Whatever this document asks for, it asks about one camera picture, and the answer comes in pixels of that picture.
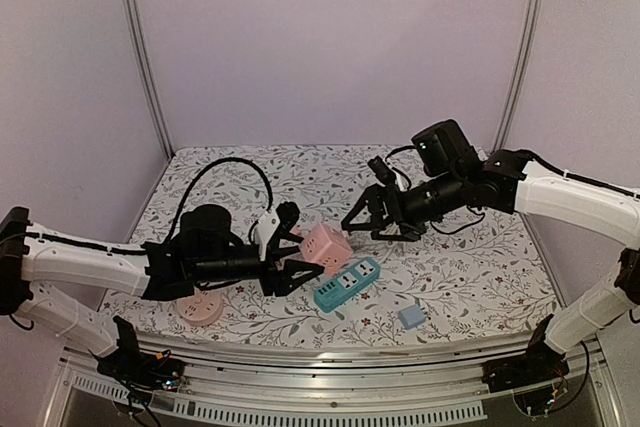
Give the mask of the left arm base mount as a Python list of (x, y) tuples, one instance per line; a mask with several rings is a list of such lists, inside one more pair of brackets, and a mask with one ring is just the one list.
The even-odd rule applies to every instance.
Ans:
[(177, 391), (184, 382), (185, 363), (172, 356), (170, 349), (157, 354), (140, 350), (133, 325), (120, 316), (114, 316), (117, 327), (116, 349), (100, 357), (92, 354), (98, 372), (115, 379), (127, 391), (128, 415), (138, 426), (147, 426), (139, 418), (134, 405), (142, 407), (154, 426), (161, 423), (150, 409), (156, 391)]

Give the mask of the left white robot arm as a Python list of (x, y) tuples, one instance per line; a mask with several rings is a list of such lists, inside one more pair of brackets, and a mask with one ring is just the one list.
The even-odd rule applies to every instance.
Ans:
[(49, 328), (99, 357), (128, 381), (148, 373), (133, 326), (103, 318), (56, 290), (64, 282), (168, 302), (197, 290), (256, 280), (265, 296), (286, 297), (317, 278), (323, 267), (296, 259), (300, 237), (291, 229), (299, 209), (284, 202), (258, 220), (255, 238), (231, 230), (230, 212), (206, 204), (181, 215), (178, 233), (142, 245), (65, 237), (30, 221), (14, 207), (1, 221), (1, 313)]

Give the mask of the pink cube socket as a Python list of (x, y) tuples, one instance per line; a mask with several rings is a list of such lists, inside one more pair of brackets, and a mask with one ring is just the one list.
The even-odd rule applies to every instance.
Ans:
[(342, 231), (318, 223), (303, 238), (300, 253), (305, 262), (321, 266), (325, 275), (334, 277), (352, 257), (353, 249)]

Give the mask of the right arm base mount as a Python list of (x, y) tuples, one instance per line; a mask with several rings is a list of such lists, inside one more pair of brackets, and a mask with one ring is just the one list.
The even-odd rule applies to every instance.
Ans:
[(550, 413), (569, 373), (566, 355), (558, 354), (544, 343), (552, 318), (550, 314), (537, 325), (523, 353), (482, 364), (481, 381), (491, 393), (527, 387), (514, 396), (514, 402), (529, 417)]

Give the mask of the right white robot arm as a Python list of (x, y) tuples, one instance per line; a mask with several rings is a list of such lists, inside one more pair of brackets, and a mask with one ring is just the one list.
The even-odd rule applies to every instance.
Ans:
[(430, 221), (462, 207), (550, 218), (618, 242), (619, 265), (568, 307), (540, 322), (517, 362), (517, 374), (537, 383), (580, 341), (639, 304), (639, 195), (627, 188), (562, 170), (529, 150), (495, 151), (479, 158), (453, 119), (414, 135), (428, 181), (408, 190), (380, 157), (368, 163), (376, 184), (343, 218), (346, 232), (396, 241), (420, 239)]

